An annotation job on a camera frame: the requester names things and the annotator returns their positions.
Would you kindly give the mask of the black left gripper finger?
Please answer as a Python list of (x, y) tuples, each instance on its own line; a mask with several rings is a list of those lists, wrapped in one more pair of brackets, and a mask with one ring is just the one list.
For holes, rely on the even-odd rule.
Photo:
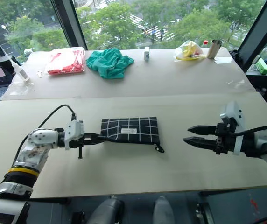
[(86, 133), (84, 135), (85, 139), (88, 140), (112, 140), (112, 138), (108, 137), (108, 136), (103, 136), (101, 134), (97, 134), (97, 133)]
[(105, 142), (105, 140), (102, 139), (85, 139), (84, 140), (84, 145), (88, 146), (88, 145), (96, 145), (96, 144), (100, 144)]

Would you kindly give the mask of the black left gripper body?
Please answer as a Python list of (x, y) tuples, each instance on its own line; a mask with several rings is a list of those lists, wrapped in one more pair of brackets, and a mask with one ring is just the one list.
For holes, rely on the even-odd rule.
[(83, 147), (84, 147), (84, 135), (80, 137), (78, 140), (71, 140), (69, 143), (70, 148), (77, 148), (78, 149), (78, 159), (83, 158)]

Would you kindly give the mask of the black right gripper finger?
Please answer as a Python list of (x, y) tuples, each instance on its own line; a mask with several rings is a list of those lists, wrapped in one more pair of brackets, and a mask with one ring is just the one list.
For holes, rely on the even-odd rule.
[(188, 131), (198, 135), (215, 135), (216, 126), (197, 125), (188, 128)]
[(208, 149), (208, 150), (216, 149), (215, 140), (207, 140), (202, 137), (187, 137), (187, 138), (183, 138), (183, 141), (197, 148), (203, 148), (203, 149)]

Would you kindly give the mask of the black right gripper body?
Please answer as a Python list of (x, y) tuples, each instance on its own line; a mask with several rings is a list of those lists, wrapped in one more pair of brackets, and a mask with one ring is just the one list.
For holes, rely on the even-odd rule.
[(218, 155), (221, 153), (227, 154), (234, 151), (236, 137), (233, 136), (237, 127), (236, 121), (230, 121), (229, 123), (218, 123), (216, 125), (215, 135), (216, 149), (214, 152)]

